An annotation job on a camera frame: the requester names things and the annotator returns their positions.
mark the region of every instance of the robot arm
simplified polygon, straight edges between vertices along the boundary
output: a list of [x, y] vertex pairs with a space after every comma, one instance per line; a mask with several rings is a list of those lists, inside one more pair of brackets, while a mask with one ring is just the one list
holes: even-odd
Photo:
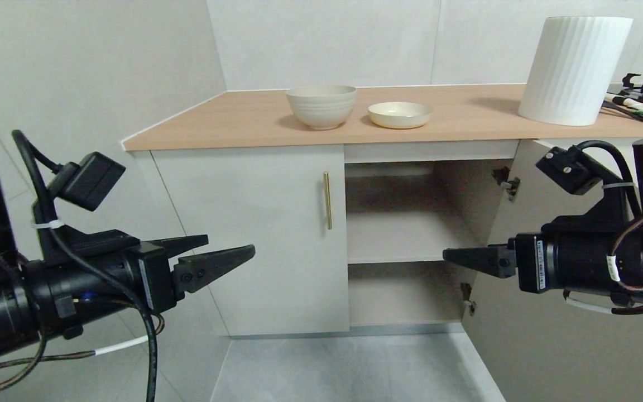
[[[89, 211], [100, 205], [125, 168], [94, 152], [79, 164], [57, 165], [12, 133], [36, 188], [34, 227], [42, 260], [21, 260], [16, 250], [0, 187], [0, 356], [39, 342], [26, 368], [0, 383], [0, 391], [26, 376], [43, 358], [46, 341], [72, 339], [83, 326], [125, 307], [135, 306], [146, 323], [150, 345], [148, 400], [155, 394], [156, 340], [150, 315], [174, 308], [193, 293], [255, 255], [246, 245], [230, 250], [181, 257], [170, 270], [168, 259], [208, 244], [206, 235], [141, 241], [122, 231], [86, 234], [59, 221], [54, 199], [63, 198]], [[34, 159], [55, 176], [44, 185]], [[112, 300], [117, 303], [92, 303]]]
[[[613, 153], [623, 177], [583, 153], [586, 147]], [[643, 207], [643, 140], [633, 148]], [[569, 292], [609, 296], [618, 308], [605, 309], [608, 313], [643, 313], [643, 212], [625, 166], [621, 154], [604, 142], [553, 148], [536, 164], [539, 170], [571, 194], [582, 195], [602, 181], [604, 198], [582, 216], [559, 216], [540, 232], [517, 234], [505, 245], [444, 250], [444, 259], [500, 278], [517, 272], [520, 290], [563, 289], [565, 299], [579, 307], [602, 310], [571, 299]]]

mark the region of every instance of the grey tile floor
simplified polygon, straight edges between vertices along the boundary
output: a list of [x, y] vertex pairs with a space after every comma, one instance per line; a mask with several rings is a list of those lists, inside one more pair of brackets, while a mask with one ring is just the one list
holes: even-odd
[[505, 402], [465, 333], [232, 341], [212, 402]]

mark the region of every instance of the white cable tie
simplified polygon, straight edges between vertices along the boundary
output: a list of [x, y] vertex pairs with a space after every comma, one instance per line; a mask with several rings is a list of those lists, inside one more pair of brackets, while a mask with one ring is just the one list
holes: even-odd
[[607, 268], [610, 270], [610, 278], [615, 282], [620, 281], [620, 268], [617, 267], [617, 256], [607, 255]]
[[583, 302], [581, 300], [577, 300], [569, 297], [565, 298], [564, 301], [566, 301], [567, 304], [569, 305], [573, 305], [574, 307], [584, 308], [584, 310], [596, 311], [597, 313], [612, 314], [612, 309], [608, 307], [603, 307], [600, 305]]
[[609, 185], [603, 185], [602, 190], [606, 190], [608, 188], [618, 188], [618, 186], [630, 186], [630, 188], [636, 188], [636, 185], [633, 181], [625, 181], [624, 183], [610, 183]]
[[64, 221], [61, 221], [60, 219], [54, 219], [53, 221], [48, 223], [31, 222], [31, 227], [33, 227], [34, 229], [58, 229], [59, 227], [64, 225]]
[[139, 338], [135, 338], [130, 341], [125, 341], [122, 343], [117, 343], [115, 345], [105, 346], [105, 348], [96, 349], [94, 353], [96, 353], [96, 356], [105, 355], [106, 353], [120, 351], [120, 349], [125, 349], [125, 348], [130, 348], [131, 346], [140, 345], [145, 341], [148, 341], [148, 336], [140, 336]]

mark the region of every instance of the wooden countertop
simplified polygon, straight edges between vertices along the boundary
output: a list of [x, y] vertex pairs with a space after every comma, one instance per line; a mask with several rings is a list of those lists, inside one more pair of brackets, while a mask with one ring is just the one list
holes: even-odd
[[[643, 123], [602, 112], [594, 125], [550, 125], [517, 115], [525, 85], [360, 88], [354, 112], [334, 130], [316, 131], [291, 113], [284, 90], [227, 92], [123, 142], [128, 151], [281, 145], [643, 137]], [[367, 107], [409, 101], [434, 107], [431, 121], [411, 130], [374, 125]]]

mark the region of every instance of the white wall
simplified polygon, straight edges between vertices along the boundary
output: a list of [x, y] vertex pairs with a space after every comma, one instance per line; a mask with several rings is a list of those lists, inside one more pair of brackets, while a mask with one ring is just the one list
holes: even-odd
[[[0, 171], [20, 249], [40, 255], [28, 226], [33, 195], [11, 130], [23, 130], [59, 162], [98, 150], [127, 167], [95, 213], [58, 203], [64, 221], [142, 239], [178, 236], [182, 226], [150, 153], [125, 153], [118, 143], [224, 91], [205, 2], [0, 2]], [[125, 341], [141, 333], [136, 316], [100, 320], [80, 338], [53, 341], [48, 352]], [[229, 346], [214, 331], [222, 324], [209, 290], [189, 295], [165, 317], [158, 400], [209, 400]], [[144, 346], [43, 363], [0, 400], [143, 400], [146, 366]]]
[[643, 0], [208, 0], [227, 87], [525, 82], [544, 19], [635, 19], [615, 79], [643, 73]]

